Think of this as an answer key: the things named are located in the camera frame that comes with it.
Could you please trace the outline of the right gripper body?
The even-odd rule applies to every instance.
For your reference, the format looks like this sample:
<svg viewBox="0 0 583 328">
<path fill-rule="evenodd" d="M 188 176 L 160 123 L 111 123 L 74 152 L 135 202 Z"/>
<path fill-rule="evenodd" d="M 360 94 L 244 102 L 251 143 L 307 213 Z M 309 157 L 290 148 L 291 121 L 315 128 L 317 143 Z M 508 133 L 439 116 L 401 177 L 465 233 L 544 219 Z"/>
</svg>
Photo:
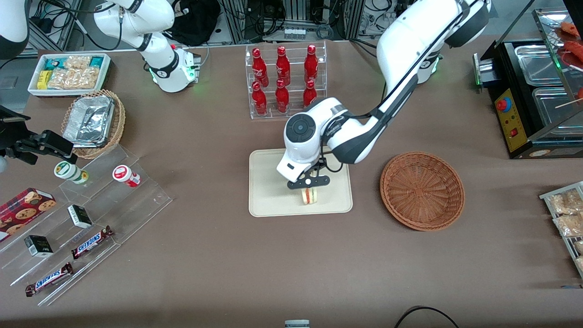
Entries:
<svg viewBox="0 0 583 328">
<path fill-rule="evenodd" d="M 4 106 L 0 107 L 0 149 L 12 147 L 22 139 L 32 135 L 26 125 L 29 116 L 16 113 Z"/>
</svg>

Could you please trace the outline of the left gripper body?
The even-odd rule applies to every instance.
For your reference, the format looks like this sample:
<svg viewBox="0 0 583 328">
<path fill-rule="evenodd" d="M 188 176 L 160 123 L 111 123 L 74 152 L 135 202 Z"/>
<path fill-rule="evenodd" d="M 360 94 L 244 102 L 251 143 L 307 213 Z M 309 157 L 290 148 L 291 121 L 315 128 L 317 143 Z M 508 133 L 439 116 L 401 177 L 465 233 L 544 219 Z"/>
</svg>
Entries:
<svg viewBox="0 0 583 328">
<path fill-rule="evenodd" d="M 301 152 L 284 152 L 276 169 L 288 181 L 296 182 L 302 174 L 314 166 L 318 158 L 319 152 L 305 154 Z"/>
</svg>

